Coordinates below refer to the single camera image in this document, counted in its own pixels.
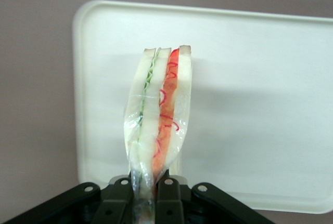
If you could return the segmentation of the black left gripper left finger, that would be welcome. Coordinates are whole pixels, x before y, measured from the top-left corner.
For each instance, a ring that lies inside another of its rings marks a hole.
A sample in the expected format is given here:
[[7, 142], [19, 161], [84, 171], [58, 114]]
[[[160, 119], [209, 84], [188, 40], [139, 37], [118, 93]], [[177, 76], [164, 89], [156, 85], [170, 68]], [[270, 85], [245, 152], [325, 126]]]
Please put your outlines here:
[[130, 223], [130, 177], [114, 177], [101, 189], [85, 182], [6, 223]]

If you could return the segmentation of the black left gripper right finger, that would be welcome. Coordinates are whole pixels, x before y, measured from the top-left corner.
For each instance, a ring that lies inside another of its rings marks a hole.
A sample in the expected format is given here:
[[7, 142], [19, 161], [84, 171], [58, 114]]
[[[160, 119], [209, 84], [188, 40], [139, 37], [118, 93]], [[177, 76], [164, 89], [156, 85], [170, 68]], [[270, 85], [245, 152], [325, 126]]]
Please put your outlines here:
[[207, 182], [190, 188], [168, 176], [157, 189], [155, 223], [273, 223]]

